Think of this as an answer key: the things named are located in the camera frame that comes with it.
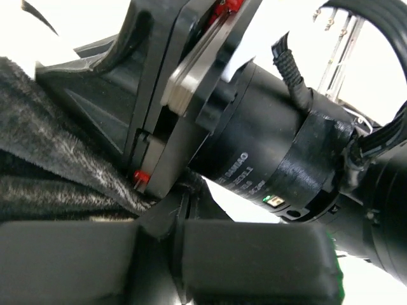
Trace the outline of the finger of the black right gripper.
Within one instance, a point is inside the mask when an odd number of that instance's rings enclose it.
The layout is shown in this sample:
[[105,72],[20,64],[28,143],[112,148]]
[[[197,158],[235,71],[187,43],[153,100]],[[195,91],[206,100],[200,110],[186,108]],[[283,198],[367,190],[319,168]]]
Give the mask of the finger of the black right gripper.
[[39,70],[39,82],[113,155],[125,149],[150,30],[151,15],[131,1],[107,50]]

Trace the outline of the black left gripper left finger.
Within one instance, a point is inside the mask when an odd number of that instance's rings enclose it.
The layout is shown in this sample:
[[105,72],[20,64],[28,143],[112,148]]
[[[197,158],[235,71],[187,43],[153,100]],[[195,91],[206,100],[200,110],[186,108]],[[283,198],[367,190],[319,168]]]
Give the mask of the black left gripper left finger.
[[166,253],[186,195],[133,221],[1,223],[2,304],[179,304]]

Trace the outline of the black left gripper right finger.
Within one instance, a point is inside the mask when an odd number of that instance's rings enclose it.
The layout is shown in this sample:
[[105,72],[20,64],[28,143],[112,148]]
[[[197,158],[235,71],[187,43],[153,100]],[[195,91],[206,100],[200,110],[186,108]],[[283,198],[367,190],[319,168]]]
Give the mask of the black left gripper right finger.
[[341,304],[343,273],[315,224],[234,222],[208,216],[178,192],[177,289],[183,304]]

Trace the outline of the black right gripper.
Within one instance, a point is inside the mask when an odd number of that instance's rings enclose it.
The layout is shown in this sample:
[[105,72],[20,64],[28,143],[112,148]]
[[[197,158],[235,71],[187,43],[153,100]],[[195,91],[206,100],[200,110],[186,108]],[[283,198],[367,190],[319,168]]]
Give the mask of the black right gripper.
[[289,50],[276,58],[282,78],[247,60],[222,79],[226,43],[238,43],[261,10],[260,1],[246,1],[218,18],[171,75],[161,102],[177,123],[158,156],[144,153],[137,190],[162,198],[189,168],[288,222],[334,205],[354,131],[347,112],[305,85]]

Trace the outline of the black floral plush pillowcase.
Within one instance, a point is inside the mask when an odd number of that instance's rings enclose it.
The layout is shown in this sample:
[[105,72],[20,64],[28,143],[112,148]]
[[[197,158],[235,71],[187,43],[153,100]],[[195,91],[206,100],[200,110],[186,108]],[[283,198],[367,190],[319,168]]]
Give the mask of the black floral plush pillowcase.
[[2,220],[127,219],[155,205],[35,81],[1,59]]

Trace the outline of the white pillow yellow edge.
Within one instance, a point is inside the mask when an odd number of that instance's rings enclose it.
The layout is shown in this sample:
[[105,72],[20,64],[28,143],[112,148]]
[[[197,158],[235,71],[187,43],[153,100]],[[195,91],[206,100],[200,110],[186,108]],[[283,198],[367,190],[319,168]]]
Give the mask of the white pillow yellow edge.
[[77,59],[75,50],[119,33],[129,1],[1,1],[1,56],[30,77],[41,66]]

